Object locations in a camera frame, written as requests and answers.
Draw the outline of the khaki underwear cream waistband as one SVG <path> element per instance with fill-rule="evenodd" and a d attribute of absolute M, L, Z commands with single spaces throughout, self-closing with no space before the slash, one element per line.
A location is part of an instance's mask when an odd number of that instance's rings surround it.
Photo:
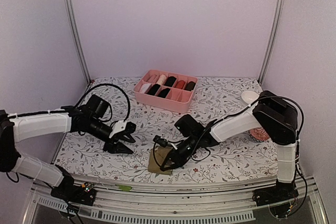
<path fill-rule="evenodd" d="M 160 170 L 161 165 L 163 164 L 167 154 L 171 150 L 171 147 L 156 147 L 150 150 L 150 157 L 148 163 L 148 171 L 157 175 L 172 175 L 172 170 L 162 171 Z"/>

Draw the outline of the black underwear white trim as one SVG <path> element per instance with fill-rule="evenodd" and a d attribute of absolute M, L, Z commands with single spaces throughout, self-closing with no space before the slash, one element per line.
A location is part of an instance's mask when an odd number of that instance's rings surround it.
<path fill-rule="evenodd" d="M 170 88 L 162 89 L 161 92 L 157 96 L 160 97 L 160 98 L 166 98 L 166 96 L 169 94 L 170 90 L 171 90 Z"/>

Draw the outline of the pink divided storage box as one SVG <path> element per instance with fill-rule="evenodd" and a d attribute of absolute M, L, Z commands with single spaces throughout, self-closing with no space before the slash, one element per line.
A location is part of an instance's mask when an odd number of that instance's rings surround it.
<path fill-rule="evenodd" d="M 186 113 L 197 83 L 198 78 L 194 76 L 151 69 L 138 81 L 133 91 L 139 103 Z"/>

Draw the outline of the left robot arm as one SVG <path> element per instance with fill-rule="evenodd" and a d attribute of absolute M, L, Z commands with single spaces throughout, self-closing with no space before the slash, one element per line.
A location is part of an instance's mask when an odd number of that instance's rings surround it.
<path fill-rule="evenodd" d="M 13 172 L 40 180 L 57 189 L 67 200 L 78 195 L 73 177 L 62 167 L 19 153 L 15 144 L 23 140 L 56 133 L 90 134 L 104 142 L 110 154 L 132 154 L 125 142 L 134 143 L 136 125 L 127 118 L 107 125 L 103 117 L 111 104 L 93 94 L 82 104 L 62 106 L 57 110 L 8 114 L 1 110 L 1 172 Z"/>

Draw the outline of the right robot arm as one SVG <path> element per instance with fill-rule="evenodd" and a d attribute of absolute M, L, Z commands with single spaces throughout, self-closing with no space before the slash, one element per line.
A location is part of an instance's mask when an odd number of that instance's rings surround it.
<path fill-rule="evenodd" d="M 175 128 L 184 136 L 179 143 L 156 136 L 154 143 L 171 150 L 164 160 L 155 163 L 161 171 L 184 166 L 199 148 L 207 148 L 243 132 L 261 128 L 277 148 L 278 174 L 271 196 L 276 201 L 291 194 L 299 159 L 299 139 L 304 124 L 304 112 L 294 100 L 263 91 L 241 111 L 213 120 L 206 126 L 191 115 L 182 116 Z"/>

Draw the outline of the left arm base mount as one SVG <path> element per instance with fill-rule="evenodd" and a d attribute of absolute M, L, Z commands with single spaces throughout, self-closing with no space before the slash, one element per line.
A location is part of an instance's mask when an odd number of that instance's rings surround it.
<path fill-rule="evenodd" d="M 74 202 L 86 206 L 93 206 L 97 191 L 94 184 L 85 182 L 75 185 L 73 180 L 65 180 L 51 190 L 51 196 L 64 202 Z"/>

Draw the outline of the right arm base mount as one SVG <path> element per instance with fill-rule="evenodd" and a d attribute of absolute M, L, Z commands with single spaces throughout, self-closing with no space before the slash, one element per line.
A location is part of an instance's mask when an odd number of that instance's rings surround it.
<path fill-rule="evenodd" d="M 295 181 L 282 183 L 276 180 L 271 187 L 253 191 L 252 200 L 257 206 L 266 206 L 284 201 L 285 203 L 270 207 L 271 214 L 276 218 L 287 218 L 294 208 L 299 193 Z"/>

